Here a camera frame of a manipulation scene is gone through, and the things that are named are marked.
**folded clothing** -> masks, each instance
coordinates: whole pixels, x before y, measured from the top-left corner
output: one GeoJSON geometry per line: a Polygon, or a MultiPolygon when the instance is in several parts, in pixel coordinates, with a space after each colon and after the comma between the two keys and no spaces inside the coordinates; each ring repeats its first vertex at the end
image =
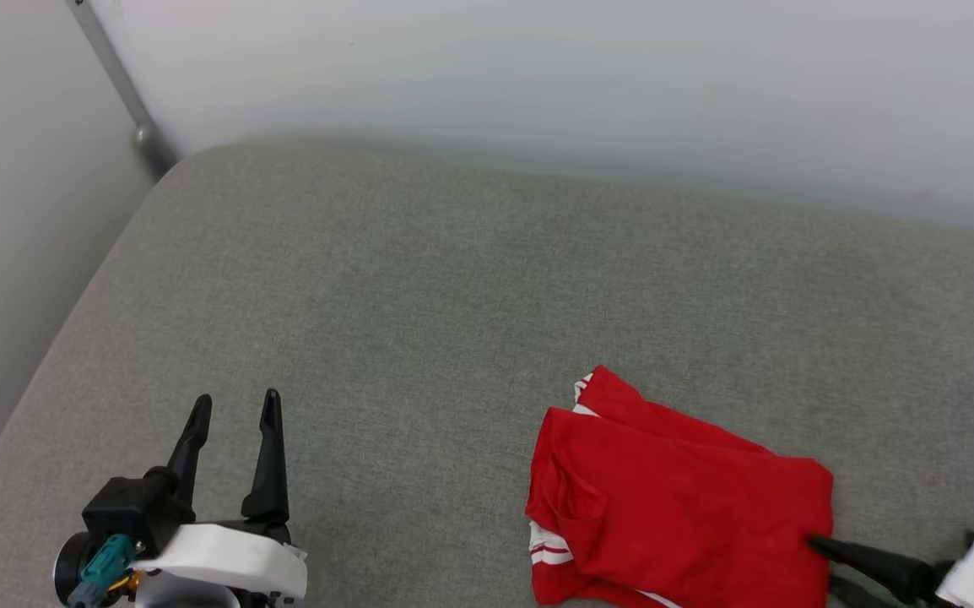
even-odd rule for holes
{"type": "Polygon", "coordinates": [[[641,394],[599,366],[573,411],[549,408],[525,513],[540,604],[821,608],[828,470],[641,394]]]}

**gray upholstered cushion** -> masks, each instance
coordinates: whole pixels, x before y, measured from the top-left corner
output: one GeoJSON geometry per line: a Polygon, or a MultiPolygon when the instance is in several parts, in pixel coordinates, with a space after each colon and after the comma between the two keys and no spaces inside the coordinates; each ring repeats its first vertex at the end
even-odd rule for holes
{"type": "Polygon", "coordinates": [[[818,458],[842,538],[974,526],[974,232],[243,145],[160,182],[3,433],[0,605],[51,603],[79,509],[202,392],[195,508],[236,516],[270,386],[313,605],[531,605],[533,440],[600,362],[818,458]]]}

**gray fabric surface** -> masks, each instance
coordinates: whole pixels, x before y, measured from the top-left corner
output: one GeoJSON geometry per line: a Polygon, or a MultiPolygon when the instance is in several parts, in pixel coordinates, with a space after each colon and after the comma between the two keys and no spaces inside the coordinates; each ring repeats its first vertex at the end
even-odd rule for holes
{"type": "Polygon", "coordinates": [[[605,363],[836,477],[837,535],[974,526],[974,232],[291,145],[160,182],[0,440],[0,605],[214,397],[201,518],[285,404],[313,605],[532,605],[538,424],[605,363]]]}

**teal connector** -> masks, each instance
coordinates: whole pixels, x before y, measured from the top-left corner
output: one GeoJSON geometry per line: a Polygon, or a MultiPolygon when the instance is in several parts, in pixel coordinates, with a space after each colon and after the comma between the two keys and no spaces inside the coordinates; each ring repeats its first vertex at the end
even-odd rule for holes
{"type": "Polygon", "coordinates": [[[135,546],[125,535],[112,535],[101,546],[97,555],[82,570],[82,582],[67,597],[69,608],[97,608],[105,601],[108,588],[131,567],[135,561],[135,546]]]}

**white wall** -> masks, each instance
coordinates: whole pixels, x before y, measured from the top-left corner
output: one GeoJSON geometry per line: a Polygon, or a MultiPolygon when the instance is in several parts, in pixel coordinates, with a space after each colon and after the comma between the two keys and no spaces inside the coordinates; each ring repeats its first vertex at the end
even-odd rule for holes
{"type": "Polygon", "coordinates": [[[182,153],[310,133],[974,225],[963,0],[96,0],[182,153]]]}
{"type": "Polygon", "coordinates": [[[152,186],[63,0],[0,1],[0,430],[152,186]]]}

